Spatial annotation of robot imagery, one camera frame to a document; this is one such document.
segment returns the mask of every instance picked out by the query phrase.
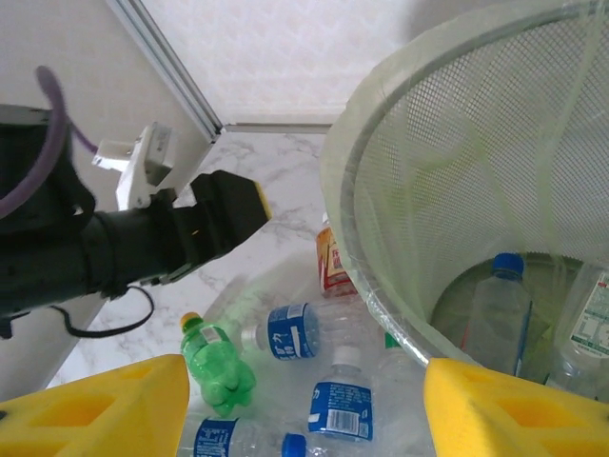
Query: blue bottle cap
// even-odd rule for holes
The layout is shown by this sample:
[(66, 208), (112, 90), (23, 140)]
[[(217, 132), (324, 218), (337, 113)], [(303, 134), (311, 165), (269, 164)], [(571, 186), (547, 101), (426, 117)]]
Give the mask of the blue bottle cap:
[(306, 438), (303, 435), (287, 433), (282, 445), (282, 457), (306, 457)]
[(518, 254), (502, 252), (493, 261), (493, 274), (497, 272), (515, 273), (521, 278), (524, 273), (524, 260)]

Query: green plastic bottle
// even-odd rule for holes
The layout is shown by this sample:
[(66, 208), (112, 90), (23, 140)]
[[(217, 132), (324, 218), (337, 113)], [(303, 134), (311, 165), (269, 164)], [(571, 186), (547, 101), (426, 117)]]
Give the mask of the green plastic bottle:
[(186, 314), (181, 325), (182, 355), (191, 376), (201, 386), (206, 403), (222, 417), (227, 417), (236, 405), (249, 405), (256, 377), (239, 358), (226, 333), (204, 322), (195, 312)]

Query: bottle label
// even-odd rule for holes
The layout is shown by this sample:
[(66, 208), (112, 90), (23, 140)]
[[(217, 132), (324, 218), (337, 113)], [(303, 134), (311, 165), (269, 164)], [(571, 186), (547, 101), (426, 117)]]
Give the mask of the bottle label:
[(226, 457), (237, 421), (205, 419), (194, 438), (193, 457)]
[(609, 273), (602, 273), (588, 297), (571, 342), (593, 357), (609, 357)]
[(343, 268), (341, 254), (330, 227), (317, 235), (317, 262), (324, 296), (340, 297), (357, 293)]
[(279, 360), (314, 357), (305, 334), (307, 303), (273, 309), (268, 315), (268, 343)]
[(370, 389), (350, 384), (318, 383), (313, 390), (308, 429), (372, 441)]
[(203, 348), (222, 341), (230, 342), (225, 331), (219, 327), (207, 326), (194, 333), (188, 342), (192, 346)]

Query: green bottle cap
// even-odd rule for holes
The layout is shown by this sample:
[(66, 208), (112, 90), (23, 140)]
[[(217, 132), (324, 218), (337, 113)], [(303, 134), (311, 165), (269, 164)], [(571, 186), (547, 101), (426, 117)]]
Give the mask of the green bottle cap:
[(384, 348), (385, 349), (391, 349), (391, 348), (400, 348), (400, 343), (398, 343), (396, 341), (396, 339), (391, 336), (391, 334), (389, 332), (385, 332), (384, 333)]

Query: white bracket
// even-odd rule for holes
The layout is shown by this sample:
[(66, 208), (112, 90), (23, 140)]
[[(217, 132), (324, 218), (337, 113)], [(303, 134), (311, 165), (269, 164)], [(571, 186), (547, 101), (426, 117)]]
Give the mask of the white bracket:
[(116, 188), (119, 210), (147, 208), (150, 196), (173, 170), (176, 151), (175, 132), (154, 123), (144, 128), (135, 143), (103, 140), (93, 165), (121, 171)]

